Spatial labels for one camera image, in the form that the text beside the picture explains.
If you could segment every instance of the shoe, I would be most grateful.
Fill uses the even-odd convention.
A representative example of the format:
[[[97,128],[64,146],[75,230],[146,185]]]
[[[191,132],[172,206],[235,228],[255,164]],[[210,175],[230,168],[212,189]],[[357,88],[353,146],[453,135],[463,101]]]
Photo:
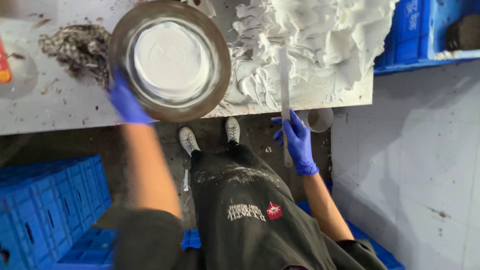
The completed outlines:
[[[230,116],[227,118],[225,129],[227,130],[228,141],[240,142],[240,125],[235,117]]]
[[[195,140],[195,135],[193,135],[193,131],[188,127],[183,127],[179,131],[180,143],[183,146],[183,149],[187,151],[187,153],[192,156],[193,150],[200,150],[198,148],[197,140]]]

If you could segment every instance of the metal ruler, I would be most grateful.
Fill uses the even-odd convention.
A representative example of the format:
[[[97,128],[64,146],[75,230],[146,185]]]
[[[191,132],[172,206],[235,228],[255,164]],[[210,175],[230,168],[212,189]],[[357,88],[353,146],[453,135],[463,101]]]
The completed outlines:
[[[288,96],[288,52],[287,48],[278,50],[278,58],[280,59],[280,89],[282,95],[282,123],[284,120],[290,121],[290,98]],[[288,152],[287,135],[283,130],[283,156],[285,167],[292,167],[292,157]]]

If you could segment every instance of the white work table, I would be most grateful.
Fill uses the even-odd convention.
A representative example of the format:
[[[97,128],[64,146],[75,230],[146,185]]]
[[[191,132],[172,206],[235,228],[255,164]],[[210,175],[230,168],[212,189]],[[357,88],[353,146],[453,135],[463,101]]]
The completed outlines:
[[[227,42],[236,39],[231,30],[236,21],[235,6],[247,0],[214,0],[217,24]],[[113,31],[119,19],[137,2],[133,0],[0,0],[0,37],[6,44],[16,44],[33,59],[37,69],[36,83],[31,91],[22,89],[6,93],[0,85],[0,135],[109,126],[121,123],[110,104],[105,90],[93,78],[81,80],[69,77],[54,58],[44,55],[37,45],[40,34],[49,36],[59,27],[94,23]],[[34,25],[51,19],[39,28]],[[336,100],[325,103],[324,97],[309,95],[291,100],[293,109],[341,107],[372,103],[373,69],[350,91],[337,94]],[[253,102],[225,109],[221,104],[206,117],[274,112]]]

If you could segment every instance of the metal bowl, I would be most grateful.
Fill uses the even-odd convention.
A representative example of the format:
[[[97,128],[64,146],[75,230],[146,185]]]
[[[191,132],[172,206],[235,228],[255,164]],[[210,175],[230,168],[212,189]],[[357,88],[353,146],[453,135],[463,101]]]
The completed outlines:
[[[139,77],[134,65],[134,48],[140,34],[165,21],[183,24],[196,34],[209,50],[212,63],[206,84],[194,96],[183,100],[155,95]],[[230,54],[217,26],[197,9],[172,0],[147,2],[127,12],[110,38],[108,63],[110,71],[118,66],[125,74],[130,89],[148,114],[167,122],[187,122],[206,115],[222,100],[230,82]]]

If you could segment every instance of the blue nitrile glove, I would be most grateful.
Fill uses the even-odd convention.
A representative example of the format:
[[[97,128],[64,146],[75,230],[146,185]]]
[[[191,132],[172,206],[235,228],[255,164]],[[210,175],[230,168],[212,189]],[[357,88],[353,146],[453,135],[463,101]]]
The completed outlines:
[[[153,124],[138,100],[132,94],[122,71],[114,67],[113,78],[115,85],[111,89],[110,101],[127,123]]]
[[[282,123],[282,118],[272,118],[272,122],[276,124]],[[314,175],[318,172],[318,167],[313,162],[312,143],[310,141],[310,129],[303,124],[298,115],[290,109],[290,122],[283,122],[283,129],[287,135],[288,152],[292,157],[293,164],[299,175]],[[275,132],[273,139],[279,140],[278,146],[283,145],[283,130]]]

